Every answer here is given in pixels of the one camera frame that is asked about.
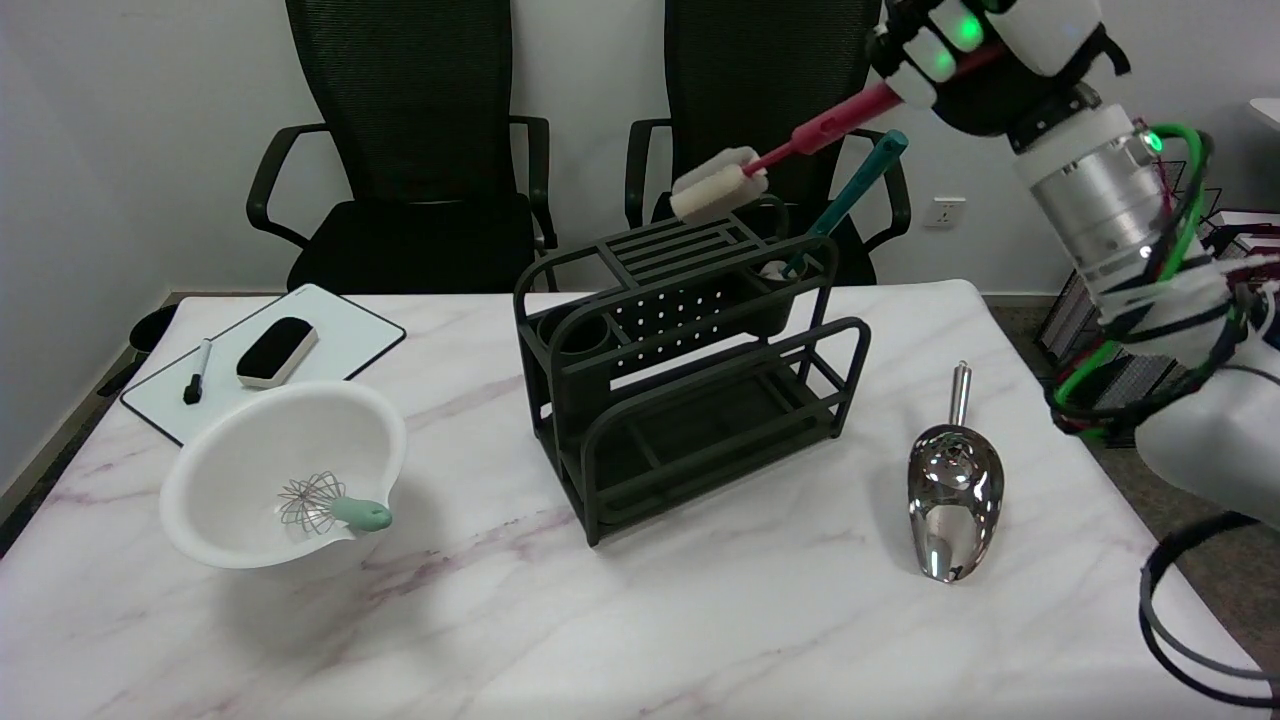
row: chair armrest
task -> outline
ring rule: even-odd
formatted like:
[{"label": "chair armrest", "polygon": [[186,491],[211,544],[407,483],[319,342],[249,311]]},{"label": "chair armrest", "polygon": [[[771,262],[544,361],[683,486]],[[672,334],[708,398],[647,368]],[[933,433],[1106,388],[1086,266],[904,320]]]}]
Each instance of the chair armrest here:
[{"label": "chair armrest", "polygon": [[[865,137],[867,140],[870,140],[873,145],[884,137],[884,133],[882,132],[861,128],[855,129],[849,135]],[[906,187],[906,173],[902,172],[901,161],[893,163],[893,167],[884,173],[884,186],[888,188],[888,204],[892,219],[890,220],[887,229],[876,233],[876,236],[863,243],[868,252],[876,250],[895,237],[906,234],[906,231],[911,229],[911,193]]]},{"label": "chair armrest", "polygon": [[[511,124],[525,126],[529,136],[529,209],[543,231],[541,242],[535,242],[534,250],[545,256],[548,250],[559,247],[559,237],[552,223],[550,205],[550,165],[552,165],[552,126],[547,118],[529,115],[508,115]],[[556,273],[547,272],[547,290],[557,292]]]},{"label": "chair armrest", "polygon": [[631,123],[631,138],[627,141],[627,187],[623,210],[631,229],[644,225],[644,183],[649,169],[649,141],[653,128],[671,127],[671,118],[636,120]]},{"label": "chair armrest", "polygon": [[275,181],[280,177],[280,168],[284,167],[284,158],[288,156],[289,149],[293,147],[293,141],[302,133],[321,131],[328,132],[329,126],[316,123],[284,128],[276,132],[275,137],[271,138],[271,143],[266,146],[262,161],[257,165],[257,174],[253,176],[253,184],[248,190],[248,202],[244,204],[248,224],[260,231],[283,237],[298,247],[305,247],[307,238],[302,237],[297,231],[271,222],[266,214],[266,206],[271,201],[271,191],[275,190]]}]

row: whiteboard eraser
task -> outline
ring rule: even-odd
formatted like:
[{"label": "whiteboard eraser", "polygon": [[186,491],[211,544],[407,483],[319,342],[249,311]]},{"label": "whiteboard eraser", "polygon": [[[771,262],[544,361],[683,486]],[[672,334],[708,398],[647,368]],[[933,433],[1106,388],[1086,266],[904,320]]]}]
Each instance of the whiteboard eraser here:
[{"label": "whiteboard eraser", "polygon": [[319,340],[316,329],[302,318],[280,318],[244,351],[236,364],[236,377],[244,387],[279,387]]}]

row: black mesh chair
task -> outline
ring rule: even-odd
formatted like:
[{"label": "black mesh chair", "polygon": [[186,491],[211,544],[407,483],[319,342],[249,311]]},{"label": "black mesh chair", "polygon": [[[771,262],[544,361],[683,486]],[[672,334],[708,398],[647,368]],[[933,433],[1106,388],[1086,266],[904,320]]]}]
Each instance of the black mesh chair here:
[{"label": "black mesh chair", "polygon": [[[535,252],[557,245],[547,120],[508,114],[511,1],[285,6],[325,122],[275,135],[253,178],[248,220],[302,249],[288,287],[511,292]],[[512,123],[529,133],[527,197],[516,190]],[[307,240],[271,222],[266,208],[289,147],[320,131],[333,137],[353,200],[337,205]]]},{"label": "black mesh chair", "polygon": [[[667,0],[666,63],[671,118],[631,126],[627,147],[626,215],[644,224],[649,140],[669,127],[672,174],[678,177],[726,147],[764,152],[791,129],[860,91],[867,83],[867,36],[879,20],[881,0]],[[879,140],[881,133],[851,133]],[[769,192],[791,205],[791,227],[805,232],[827,208],[840,159],[836,143],[813,156],[795,156],[769,169]],[[847,218],[832,233],[840,246],[840,284],[874,284],[870,251],[905,234],[911,202],[901,165],[886,176],[892,222],[863,242]],[[653,220],[671,218],[663,193]],[[771,227],[744,217],[753,228]]]}]

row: wall socket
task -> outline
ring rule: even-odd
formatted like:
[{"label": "wall socket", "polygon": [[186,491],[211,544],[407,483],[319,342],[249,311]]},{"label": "wall socket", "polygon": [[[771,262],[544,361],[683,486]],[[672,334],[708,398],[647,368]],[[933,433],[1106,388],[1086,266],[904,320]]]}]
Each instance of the wall socket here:
[{"label": "wall socket", "polygon": [[945,231],[955,228],[964,219],[965,202],[964,197],[934,197],[924,217],[924,227]]}]

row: utensil holder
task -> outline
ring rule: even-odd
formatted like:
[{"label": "utensil holder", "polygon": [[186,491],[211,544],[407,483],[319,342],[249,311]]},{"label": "utensil holder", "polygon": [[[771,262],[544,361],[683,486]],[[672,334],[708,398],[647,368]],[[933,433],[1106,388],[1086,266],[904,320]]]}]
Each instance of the utensil holder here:
[{"label": "utensil holder", "polygon": [[[796,254],[799,277],[758,274]],[[591,256],[618,287],[527,311],[534,278]],[[515,315],[530,419],[589,544],[840,436],[870,329],[823,324],[837,260],[829,238],[764,241],[730,217],[649,225],[525,272]],[[808,329],[772,340],[804,293],[815,295]],[[845,332],[856,343],[837,372],[817,347]]]},{"label": "utensil holder", "polygon": [[[564,322],[584,305],[585,302],[559,305],[538,322],[538,338],[548,351],[557,347],[556,341],[559,341],[558,347],[566,364],[589,360],[611,345],[612,333],[603,315],[588,315],[572,325]],[[557,331],[561,331],[562,340],[556,337]],[[585,429],[608,406],[609,379],[609,369],[604,365],[561,377],[561,413],[571,433]]]}]

